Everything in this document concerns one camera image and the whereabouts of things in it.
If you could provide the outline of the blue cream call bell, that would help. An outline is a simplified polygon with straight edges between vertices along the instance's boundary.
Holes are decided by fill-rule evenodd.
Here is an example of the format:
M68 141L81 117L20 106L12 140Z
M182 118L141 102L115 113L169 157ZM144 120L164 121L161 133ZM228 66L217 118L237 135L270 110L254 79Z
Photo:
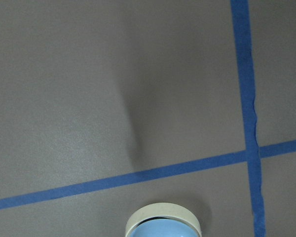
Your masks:
M125 227L126 237L200 237L197 217L174 203L158 202L135 211Z

